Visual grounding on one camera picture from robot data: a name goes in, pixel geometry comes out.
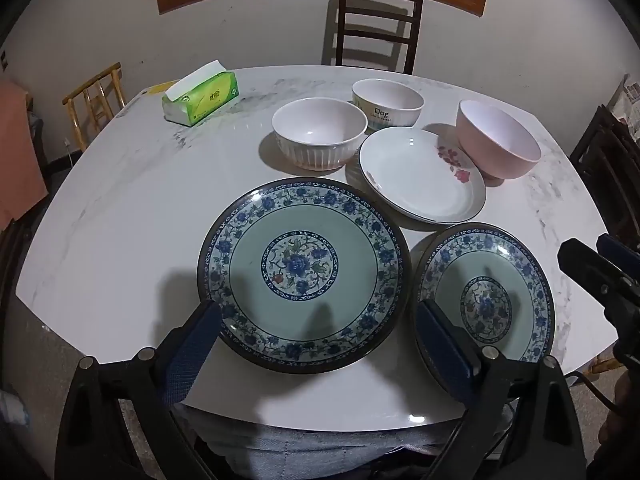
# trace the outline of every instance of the floral center medallion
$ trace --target floral center medallion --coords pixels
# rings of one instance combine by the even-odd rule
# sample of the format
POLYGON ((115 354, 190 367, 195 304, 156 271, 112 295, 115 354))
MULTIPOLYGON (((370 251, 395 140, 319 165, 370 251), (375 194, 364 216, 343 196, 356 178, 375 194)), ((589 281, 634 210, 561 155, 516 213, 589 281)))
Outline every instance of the floral center medallion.
POLYGON ((502 285, 478 276, 465 285, 460 297, 462 323, 471 337, 482 343, 500 341, 511 326, 511 300, 502 285))
POLYGON ((262 255, 262 278, 281 298, 306 301, 324 294, 338 275, 329 241, 311 231, 290 231, 272 240, 262 255))

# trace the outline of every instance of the hand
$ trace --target hand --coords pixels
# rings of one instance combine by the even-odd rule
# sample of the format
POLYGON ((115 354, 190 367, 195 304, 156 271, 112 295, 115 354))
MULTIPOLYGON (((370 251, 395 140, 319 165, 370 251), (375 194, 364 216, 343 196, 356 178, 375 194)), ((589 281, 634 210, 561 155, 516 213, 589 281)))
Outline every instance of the hand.
MULTIPOLYGON (((631 379, 629 378, 629 371, 623 373, 618 382, 616 382, 615 390, 614 390, 614 402, 620 406, 626 400, 626 397, 629 395, 631 391, 631 379)), ((613 412, 609 412, 607 415, 607 420, 604 422, 600 431, 598 432, 598 441, 601 444, 604 444, 610 437, 618 434, 625 427, 624 418, 617 416, 613 412)))

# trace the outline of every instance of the newspaper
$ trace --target newspaper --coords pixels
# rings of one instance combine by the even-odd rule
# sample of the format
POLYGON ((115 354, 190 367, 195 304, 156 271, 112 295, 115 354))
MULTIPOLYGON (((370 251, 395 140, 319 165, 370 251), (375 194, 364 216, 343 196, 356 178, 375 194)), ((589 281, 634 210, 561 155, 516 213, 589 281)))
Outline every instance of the newspaper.
POLYGON ((629 81, 629 74, 625 74, 607 108, 617 120, 626 124, 631 137, 638 142, 640 139, 640 84, 629 81))

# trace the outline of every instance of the tabletop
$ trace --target tabletop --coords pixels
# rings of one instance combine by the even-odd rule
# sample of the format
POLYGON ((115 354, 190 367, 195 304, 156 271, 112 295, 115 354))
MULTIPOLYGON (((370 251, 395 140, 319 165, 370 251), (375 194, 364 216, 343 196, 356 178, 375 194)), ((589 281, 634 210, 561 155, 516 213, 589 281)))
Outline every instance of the tabletop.
MULTIPOLYGON (((416 127, 449 135, 459 101, 476 99, 507 111, 533 134, 542 160, 525 176, 489 187, 474 220, 512 233, 538 259, 556 308, 552 354, 565 372, 615 341, 601 306, 560 272, 556 259, 562 241, 576 237, 594 247, 606 229, 574 168, 533 115, 463 88, 362 68, 247 68, 236 77, 240 97, 191 128, 164 120, 161 94, 141 92, 94 140, 53 199, 17 295, 79 351, 100 362, 128 360, 182 324, 198 305, 198 255, 220 213, 264 183, 317 176, 283 158, 273 113, 298 98, 349 100, 351 85, 369 77, 420 92, 426 104, 416 127)), ((321 176, 376 200, 356 160, 321 176)), ((439 228, 386 210, 416 263, 439 228)), ((311 376, 260 368, 218 340, 184 402, 240 420, 317 431, 407 428, 463 411, 424 368, 406 318, 366 357, 311 376)))

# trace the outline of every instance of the red fabric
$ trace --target red fabric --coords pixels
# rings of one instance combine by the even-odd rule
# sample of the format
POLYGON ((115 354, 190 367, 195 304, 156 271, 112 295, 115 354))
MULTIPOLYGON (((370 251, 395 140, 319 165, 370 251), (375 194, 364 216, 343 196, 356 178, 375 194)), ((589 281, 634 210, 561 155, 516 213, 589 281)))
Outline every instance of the red fabric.
POLYGON ((26 95, 0 80, 0 230, 47 195, 31 142, 26 95))

